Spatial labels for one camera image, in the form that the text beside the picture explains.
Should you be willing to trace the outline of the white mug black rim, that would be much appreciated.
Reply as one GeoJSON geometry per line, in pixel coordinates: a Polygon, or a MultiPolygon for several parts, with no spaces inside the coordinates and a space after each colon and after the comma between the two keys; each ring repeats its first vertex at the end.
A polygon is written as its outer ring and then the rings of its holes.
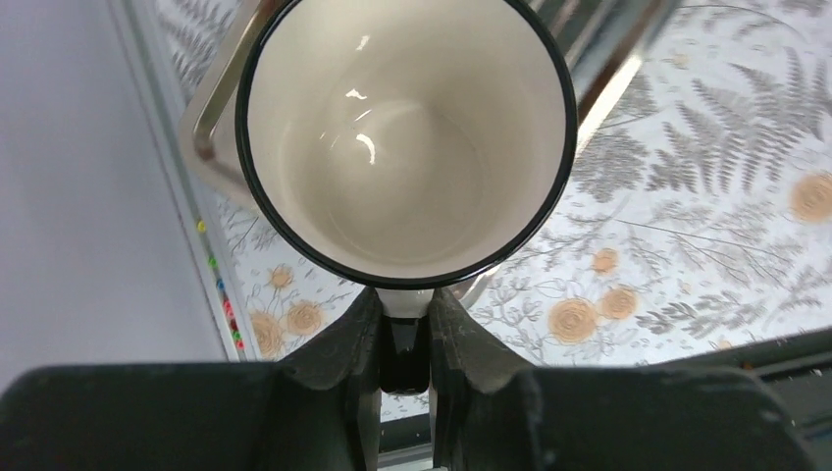
{"type": "Polygon", "coordinates": [[[436,290],[546,222],[573,167],[572,79],[522,1],[290,1],[236,93],[262,215],[305,258],[380,296],[380,386],[429,384],[436,290]]]}

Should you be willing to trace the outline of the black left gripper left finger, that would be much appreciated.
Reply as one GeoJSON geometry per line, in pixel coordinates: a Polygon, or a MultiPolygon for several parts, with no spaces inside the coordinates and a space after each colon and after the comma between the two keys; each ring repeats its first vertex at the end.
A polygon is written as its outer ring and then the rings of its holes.
{"type": "Polygon", "coordinates": [[[279,361],[29,371],[1,398],[1,466],[374,470],[382,313],[366,288],[279,361]]]}

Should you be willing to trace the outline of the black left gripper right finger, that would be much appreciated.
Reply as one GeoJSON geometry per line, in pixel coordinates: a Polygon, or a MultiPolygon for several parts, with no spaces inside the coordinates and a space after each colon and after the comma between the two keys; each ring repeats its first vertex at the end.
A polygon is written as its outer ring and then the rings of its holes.
{"type": "Polygon", "coordinates": [[[448,292],[429,305],[434,461],[450,470],[827,470],[733,367],[538,367],[448,292]]]}

